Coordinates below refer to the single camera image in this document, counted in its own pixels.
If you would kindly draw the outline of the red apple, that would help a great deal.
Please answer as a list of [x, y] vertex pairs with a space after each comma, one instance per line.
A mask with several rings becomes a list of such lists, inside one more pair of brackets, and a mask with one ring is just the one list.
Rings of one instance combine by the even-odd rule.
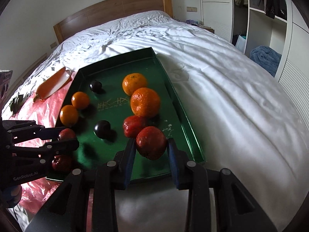
[[58, 135], [59, 141], [65, 141], [65, 140], [70, 140], [70, 139], [75, 139], [75, 138], [76, 138], [76, 134], [70, 128], [66, 128], [66, 129], [62, 130]]

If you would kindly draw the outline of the small red fruit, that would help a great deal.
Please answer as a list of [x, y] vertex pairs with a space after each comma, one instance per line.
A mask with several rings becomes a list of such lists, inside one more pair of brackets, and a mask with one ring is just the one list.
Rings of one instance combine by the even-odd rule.
[[70, 168], [71, 163], [71, 157], [66, 155], [59, 155], [54, 157], [54, 160], [52, 161], [52, 167], [54, 170], [64, 171]]

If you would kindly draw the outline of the small orange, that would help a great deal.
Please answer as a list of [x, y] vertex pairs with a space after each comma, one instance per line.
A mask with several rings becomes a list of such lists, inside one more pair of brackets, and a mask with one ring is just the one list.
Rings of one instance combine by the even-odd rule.
[[66, 105], [61, 108], [60, 120], [66, 127], [71, 127], [77, 123], [79, 119], [79, 113], [77, 109], [72, 105]]

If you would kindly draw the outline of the dark plum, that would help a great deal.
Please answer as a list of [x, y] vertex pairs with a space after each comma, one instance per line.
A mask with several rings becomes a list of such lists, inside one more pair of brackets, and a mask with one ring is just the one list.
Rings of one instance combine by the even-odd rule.
[[110, 130], [111, 125], [107, 120], [99, 120], [94, 126], [94, 134], [100, 139], [106, 139]]
[[90, 90], [93, 92], [93, 93], [96, 93], [96, 94], [101, 94], [102, 93], [102, 84], [101, 82], [97, 81], [97, 80], [94, 80], [90, 83]]

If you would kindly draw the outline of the red tomato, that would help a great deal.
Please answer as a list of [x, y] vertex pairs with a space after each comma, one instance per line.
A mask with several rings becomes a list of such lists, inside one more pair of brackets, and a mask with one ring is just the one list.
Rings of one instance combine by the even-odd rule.
[[129, 116], [123, 122], [124, 135], [127, 138], [135, 138], [137, 135], [148, 126], [147, 118], [143, 116]]

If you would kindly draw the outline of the large orange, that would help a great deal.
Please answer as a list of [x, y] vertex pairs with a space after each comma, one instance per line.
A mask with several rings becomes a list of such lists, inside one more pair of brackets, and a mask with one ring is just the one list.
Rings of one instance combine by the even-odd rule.
[[159, 113], [161, 99], [156, 91], [141, 87], [130, 98], [130, 107], [134, 115], [152, 118]]

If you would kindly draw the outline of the orange in tray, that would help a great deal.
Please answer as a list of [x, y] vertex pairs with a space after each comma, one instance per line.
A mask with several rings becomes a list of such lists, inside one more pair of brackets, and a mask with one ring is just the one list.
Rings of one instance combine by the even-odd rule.
[[86, 93], [78, 91], [72, 95], [71, 103], [76, 109], [85, 109], [90, 104], [90, 98]]
[[124, 77], [122, 82], [123, 91], [131, 96], [135, 90], [141, 87], [147, 87], [148, 81], [141, 73], [131, 73]]

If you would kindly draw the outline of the dark plum in tray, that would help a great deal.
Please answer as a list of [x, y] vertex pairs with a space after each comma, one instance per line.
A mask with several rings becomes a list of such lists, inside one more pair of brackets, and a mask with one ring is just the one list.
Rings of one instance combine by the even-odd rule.
[[94, 80], [90, 83], [90, 90], [93, 92], [93, 93], [96, 93], [96, 94], [101, 94], [102, 93], [102, 84], [101, 82], [97, 81], [97, 80]]

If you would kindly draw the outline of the green tray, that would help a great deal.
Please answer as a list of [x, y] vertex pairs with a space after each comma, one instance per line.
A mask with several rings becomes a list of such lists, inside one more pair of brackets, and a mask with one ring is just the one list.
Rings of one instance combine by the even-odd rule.
[[[143, 48], [95, 62], [77, 72], [62, 106], [70, 105], [72, 95], [78, 91], [89, 96], [90, 105], [79, 111], [79, 120], [73, 126], [80, 143], [72, 153], [73, 163], [82, 170], [94, 170], [126, 147], [128, 139], [123, 132], [123, 121], [132, 116], [132, 110], [122, 82], [130, 73], [144, 75], [148, 87], [161, 99], [159, 115], [152, 123], [167, 138], [173, 138], [177, 148], [185, 151], [191, 160], [204, 162], [203, 149], [165, 69], [152, 48]], [[94, 80], [101, 82], [101, 94], [90, 90]], [[94, 126], [99, 120], [110, 122], [111, 130], [106, 139], [94, 134]]]

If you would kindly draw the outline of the white bed sheet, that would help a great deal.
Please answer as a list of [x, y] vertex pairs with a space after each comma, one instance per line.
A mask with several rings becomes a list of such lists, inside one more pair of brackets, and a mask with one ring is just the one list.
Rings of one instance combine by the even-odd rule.
[[70, 37], [15, 95], [55, 71], [73, 71], [151, 47], [165, 68], [214, 170], [229, 168], [278, 231], [308, 194], [308, 129], [282, 86], [225, 39], [161, 11], [109, 21]]

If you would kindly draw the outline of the blue towel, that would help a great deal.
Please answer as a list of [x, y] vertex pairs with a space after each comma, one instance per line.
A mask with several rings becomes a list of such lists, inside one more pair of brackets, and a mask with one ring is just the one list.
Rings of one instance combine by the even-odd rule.
[[282, 55], [268, 46], [258, 46], [250, 52], [250, 60], [275, 77]]

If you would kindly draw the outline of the wooden headboard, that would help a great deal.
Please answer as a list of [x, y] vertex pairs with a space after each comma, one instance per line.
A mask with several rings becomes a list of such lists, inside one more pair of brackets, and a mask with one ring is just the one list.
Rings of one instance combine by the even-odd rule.
[[104, 0], [70, 15], [53, 29], [61, 44], [82, 30], [151, 10], [160, 10], [173, 17], [172, 0]]

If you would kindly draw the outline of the bedside table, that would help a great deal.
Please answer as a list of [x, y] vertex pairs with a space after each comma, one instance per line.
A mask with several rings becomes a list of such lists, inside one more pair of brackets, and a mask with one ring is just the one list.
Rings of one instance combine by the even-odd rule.
[[211, 32], [211, 33], [215, 33], [215, 30], [212, 28], [212, 27], [209, 27], [209, 26], [205, 26], [205, 25], [203, 25], [203, 24], [200, 24], [198, 21], [196, 21], [196, 20], [191, 20], [191, 19], [188, 19], [188, 20], [186, 20], [186, 23], [187, 24], [189, 24], [189, 25], [192, 25], [192, 26], [196, 26], [196, 27], [198, 27], [198, 28], [202, 28], [202, 29], [204, 29], [204, 30], [207, 30], [207, 31], [209, 31], [209, 32]]

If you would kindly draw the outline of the white wardrobe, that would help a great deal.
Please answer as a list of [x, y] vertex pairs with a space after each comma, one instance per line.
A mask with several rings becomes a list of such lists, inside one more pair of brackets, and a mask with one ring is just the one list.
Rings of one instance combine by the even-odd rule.
[[292, 0], [285, 0], [287, 20], [268, 17], [250, 5], [234, 0], [200, 0], [201, 18], [220, 37], [232, 41], [244, 36], [240, 51], [268, 46], [282, 55], [275, 79], [281, 84], [305, 124], [308, 124], [308, 24]]

